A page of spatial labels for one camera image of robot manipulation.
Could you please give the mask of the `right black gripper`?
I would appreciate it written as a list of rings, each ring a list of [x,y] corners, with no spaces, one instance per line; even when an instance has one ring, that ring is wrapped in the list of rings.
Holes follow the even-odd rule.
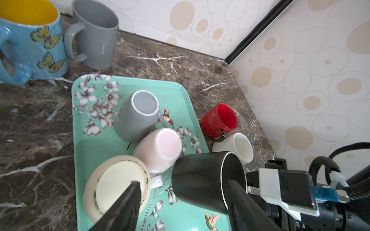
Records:
[[[281,207],[265,202],[260,196],[251,198],[262,209],[264,216],[279,228],[287,231],[368,231],[370,229],[370,199],[364,198],[348,204],[325,202],[319,204],[320,216],[301,215],[294,219]]]

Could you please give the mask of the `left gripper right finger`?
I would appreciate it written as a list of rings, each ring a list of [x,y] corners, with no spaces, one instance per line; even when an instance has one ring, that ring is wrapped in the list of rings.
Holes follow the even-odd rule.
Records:
[[[245,190],[234,180],[229,180],[225,191],[231,230],[280,231]]]

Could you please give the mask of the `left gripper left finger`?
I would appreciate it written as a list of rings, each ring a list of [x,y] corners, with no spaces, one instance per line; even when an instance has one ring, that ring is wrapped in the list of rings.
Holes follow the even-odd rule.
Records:
[[[140,182],[133,181],[91,231],[134,231],[141,202]]]

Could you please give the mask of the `black mug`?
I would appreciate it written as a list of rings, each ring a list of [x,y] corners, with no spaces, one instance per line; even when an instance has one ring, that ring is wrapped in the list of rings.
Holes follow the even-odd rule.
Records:
[[[172,170],[172,188],[180,201],[221,214],[228,213],[225,189],[229,180],[247,191],[243,164],[230,151],[184,155]]]

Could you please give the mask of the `large white mug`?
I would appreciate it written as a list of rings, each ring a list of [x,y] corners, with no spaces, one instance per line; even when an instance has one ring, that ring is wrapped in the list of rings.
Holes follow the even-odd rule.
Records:
[[[253,161],[253,147],[248,138],[242,133],[235,133],[226,137],[222,142],[215,142],[213,152],[233,152],[242,162],[247,164]]]

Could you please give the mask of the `red mug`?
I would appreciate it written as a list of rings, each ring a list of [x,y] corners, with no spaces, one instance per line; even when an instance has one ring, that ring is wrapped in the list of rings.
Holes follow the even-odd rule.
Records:
[[[222,142],[238,126],[238,119],[230,106],[220,103],[201,119],[202,132],[214,142]]]

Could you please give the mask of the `tall dark grey mug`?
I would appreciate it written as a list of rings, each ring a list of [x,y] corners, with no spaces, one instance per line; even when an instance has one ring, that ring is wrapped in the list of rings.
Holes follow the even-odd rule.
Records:
[[[98,1],[77,0],[71,7],[74,24],[64,35],[68,58],[96,70],[110,68],[119,30],[118,17]]]

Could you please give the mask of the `blue butterfly mug yellow inside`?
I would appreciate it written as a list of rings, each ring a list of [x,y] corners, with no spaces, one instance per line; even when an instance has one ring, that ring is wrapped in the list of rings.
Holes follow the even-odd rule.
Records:
[[[61,15],[50,1],[1,1],[1,51],[11,64],[1,65],[1,81],[24,85],[51,80],[68,71]]]

